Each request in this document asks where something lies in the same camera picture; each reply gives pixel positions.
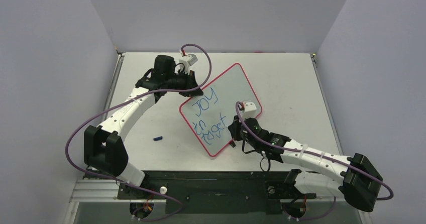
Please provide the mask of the pink framed whiteboard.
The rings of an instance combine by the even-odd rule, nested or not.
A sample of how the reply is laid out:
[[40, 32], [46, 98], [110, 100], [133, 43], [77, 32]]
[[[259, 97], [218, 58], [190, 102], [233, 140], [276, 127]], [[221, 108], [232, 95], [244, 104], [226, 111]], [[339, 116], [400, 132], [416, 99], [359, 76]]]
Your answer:
[[239, 63], [218, 75], [202, 91], [203, 96], [181, 104], [179, 112], [207, 154], [214, 157], [232, 140], [228, 126], [237, 114], [236, 102], [253, 102], [256, 106], [254, 117], [258, 117], [263, 108]]

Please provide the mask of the blue marker cap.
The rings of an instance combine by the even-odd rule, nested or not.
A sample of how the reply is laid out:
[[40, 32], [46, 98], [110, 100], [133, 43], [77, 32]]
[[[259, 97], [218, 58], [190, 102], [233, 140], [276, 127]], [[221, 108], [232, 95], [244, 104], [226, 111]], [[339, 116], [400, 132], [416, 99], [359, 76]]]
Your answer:
[[153, 141], [160, 141], [160, 140], [162, 140], [162, 139], [163, 139], [163, 137], [162, 137], [162, 136], [158, 136], [158, 137], [153, 138]]

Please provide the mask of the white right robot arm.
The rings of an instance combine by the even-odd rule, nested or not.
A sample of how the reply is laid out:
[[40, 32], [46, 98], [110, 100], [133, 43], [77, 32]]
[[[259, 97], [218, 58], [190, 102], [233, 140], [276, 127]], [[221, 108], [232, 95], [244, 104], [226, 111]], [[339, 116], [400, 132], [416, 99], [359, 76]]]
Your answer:
[[289, 197], [299, 194], [343, 197], [352, 207], [372, 212], [381, 188], [382, 176], [364, 155], [334, 155], [301, 144], [288, 136], [262, 129], [258, 121], [238, 116], [228, 126], [232, 140], [249, 144], [268, 162], [297, 165], [308, 171], [295, 170], [283, 184]]

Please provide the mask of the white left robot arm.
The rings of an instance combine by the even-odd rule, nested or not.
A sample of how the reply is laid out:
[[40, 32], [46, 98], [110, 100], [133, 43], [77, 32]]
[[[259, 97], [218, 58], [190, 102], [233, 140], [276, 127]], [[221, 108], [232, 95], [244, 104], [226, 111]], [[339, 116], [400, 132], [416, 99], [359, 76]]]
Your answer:
[[146, 174], [129, 162], [124, 140], [139, 118], [165, 95], [166, 89], [179, 90], [184, 97], [201, 96], [195, 72], [190, 67], [197, 62], [194, 54], [183, 55], [178, 62], [167, 55], [158, 55], [154, 67], [135, 84], [127, 104], [118, 108], [97, 127], [84, 131], [84, 162], [105, 174], [131, 184], [130, 192], [143, 199], [150, 192], [144, 181]]

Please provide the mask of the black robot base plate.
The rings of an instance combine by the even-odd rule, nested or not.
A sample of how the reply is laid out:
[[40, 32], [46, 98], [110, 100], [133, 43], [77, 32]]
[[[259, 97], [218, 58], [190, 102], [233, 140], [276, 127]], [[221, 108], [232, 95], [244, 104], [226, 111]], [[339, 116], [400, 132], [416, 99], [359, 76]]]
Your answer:
[[263, 212], [281, 214], [283, 210], [300, 208], [304, 198], [318, 197], [317, 191], [297, 190], [295, 178], [299, 170], [284, 172], [211, 172], [211, 171], [148, 171], [144, 188], [167, 189], [162, 196], [110, 180], [101, 183], [112, 187], [113, 200], [128, 201], [130, 210], [140, 209], [137, 216], [153, 217], [165, 205], [165, 213], [180, 207], [181, 214], [246, 214]]

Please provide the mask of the aluminium frame rail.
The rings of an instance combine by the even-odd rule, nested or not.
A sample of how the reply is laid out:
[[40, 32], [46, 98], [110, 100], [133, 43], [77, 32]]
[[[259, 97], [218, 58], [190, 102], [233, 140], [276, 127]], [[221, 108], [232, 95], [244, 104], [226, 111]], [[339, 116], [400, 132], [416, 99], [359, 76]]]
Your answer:
[[118, 184], [112, 180], [80, 180], [77, 181], [71, 200], [75, 202], [129, 202], [141, 203], [162, 202], [166, 196], [171, 196], [181, 202], [199, 201], [244, 201], [260, 199], [293, 199], [294, 190], [279, 187], [274, 194], [267, 191], [267, 185], [262, 180], [242, 179], [153, 179], [150, 187], [159, 192], [166, 187], [163, 196], [152, 195], [139, 189]]

